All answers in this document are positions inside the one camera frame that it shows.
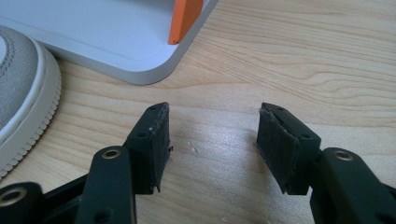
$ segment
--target white shoe sole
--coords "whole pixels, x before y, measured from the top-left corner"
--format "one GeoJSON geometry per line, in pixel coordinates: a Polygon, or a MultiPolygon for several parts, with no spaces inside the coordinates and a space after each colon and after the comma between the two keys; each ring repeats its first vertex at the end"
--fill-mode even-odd
{"type": "Polygon", "coordinates": [[[57,108],[62,80],[53,56],[35,40],[37,74],[21,108],[0,132],[0,180],[32,148],[57,108]]]}

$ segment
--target orange panel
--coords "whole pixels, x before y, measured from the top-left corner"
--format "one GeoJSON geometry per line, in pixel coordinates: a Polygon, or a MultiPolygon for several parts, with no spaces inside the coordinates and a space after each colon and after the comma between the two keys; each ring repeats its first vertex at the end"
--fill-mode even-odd
{"type": "Polygon", "coordinates": [[[178,44],[201,14],[204,0],[175,0],[169,44],[178,44]]]}

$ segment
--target wooden table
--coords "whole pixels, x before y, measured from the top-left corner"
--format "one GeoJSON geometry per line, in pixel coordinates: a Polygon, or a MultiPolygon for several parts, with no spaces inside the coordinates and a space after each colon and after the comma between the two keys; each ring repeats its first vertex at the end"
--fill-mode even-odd
{"type": "Polygon", "coordinates": [[[135,86],[58,60],[55,117],[0,183],[49,191],[121,145],[144,110],[168,102],[175,150],[163,191],[137,196],[139,223],[311,223],[309,196],[282,195],[255,147],[262,102],[363,157],[396,187],[393,0],[221,0],[177,69],[135,86]]]}

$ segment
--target gray sneaker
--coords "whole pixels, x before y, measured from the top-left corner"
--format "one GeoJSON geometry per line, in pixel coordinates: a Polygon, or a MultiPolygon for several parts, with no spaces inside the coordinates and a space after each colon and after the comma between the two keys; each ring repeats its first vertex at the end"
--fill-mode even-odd
{"type": "Polygon", "coordinates": [[[0,179],[47,128],[61,94],[53,56],[33,39],[0,26],[0,179]]]}

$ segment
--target light wood surface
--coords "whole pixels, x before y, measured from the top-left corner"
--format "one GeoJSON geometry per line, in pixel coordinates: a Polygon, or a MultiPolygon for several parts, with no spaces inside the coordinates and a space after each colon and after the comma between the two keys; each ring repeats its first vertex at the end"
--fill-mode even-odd
{"type": "Polygon", "coordinates": [[[139,223],[312,223],[309,196],[282,195],[255,148],[262,102],[359,154],[396,187],[396,2],[220,0],[165,80],[135,86],[58,60],[49,128],[0,182],[44,191],[85,175],[144,110],[168,102],[175,150],[139,223]]]}

